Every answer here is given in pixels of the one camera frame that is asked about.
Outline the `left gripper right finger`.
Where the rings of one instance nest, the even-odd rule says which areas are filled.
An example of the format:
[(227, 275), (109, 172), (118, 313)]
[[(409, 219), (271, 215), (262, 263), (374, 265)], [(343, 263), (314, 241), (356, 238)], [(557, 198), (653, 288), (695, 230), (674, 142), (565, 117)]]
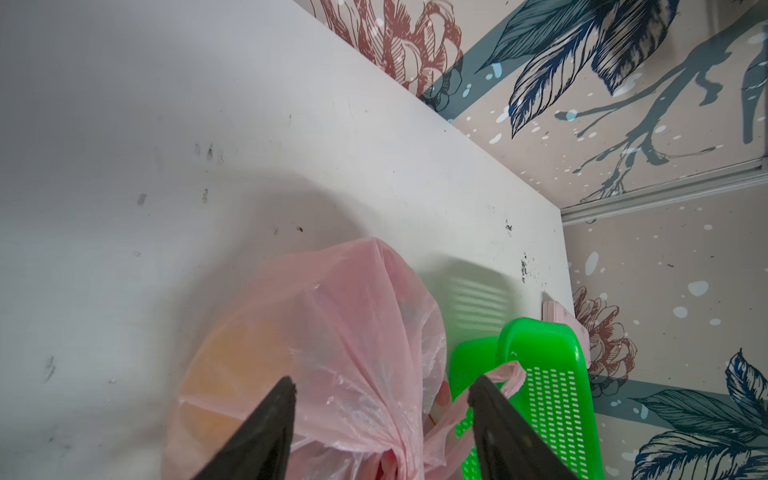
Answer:
[(468, 404), (484, 480), (577, 479), (486, 376), (470, 386)]

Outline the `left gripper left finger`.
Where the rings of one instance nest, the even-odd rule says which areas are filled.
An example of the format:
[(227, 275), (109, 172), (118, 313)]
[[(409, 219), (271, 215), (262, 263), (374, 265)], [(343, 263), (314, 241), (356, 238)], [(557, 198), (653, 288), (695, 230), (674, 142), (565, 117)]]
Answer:
[(296, 385), (282, 377), (194, 480), (283, 480), (293, 438)]

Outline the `green plastic basket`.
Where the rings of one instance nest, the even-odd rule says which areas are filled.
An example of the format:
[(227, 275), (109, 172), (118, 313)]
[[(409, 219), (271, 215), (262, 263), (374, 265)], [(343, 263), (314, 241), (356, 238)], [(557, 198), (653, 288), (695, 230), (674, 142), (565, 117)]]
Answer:
[(460, 343), (449, 367), (452, 396), (512, 361), (525, 370), (526, 379), (510, 398), (511, 405), (578, 478), (602, 479), (586, 359), (571, 327), (519, 318), (496, 335)]

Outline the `pink plastic bag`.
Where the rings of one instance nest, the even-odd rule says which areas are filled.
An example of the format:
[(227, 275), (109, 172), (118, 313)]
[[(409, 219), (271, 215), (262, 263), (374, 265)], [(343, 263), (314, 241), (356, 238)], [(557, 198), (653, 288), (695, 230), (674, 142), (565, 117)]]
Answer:
[(448, 479), (475, 445), (445, 380), (439, 307), (371, 238), (281, 257), (202, 340), (171, 410), (162, 475), (190, 479), (283, 377), (297, 391), (291, 479)]

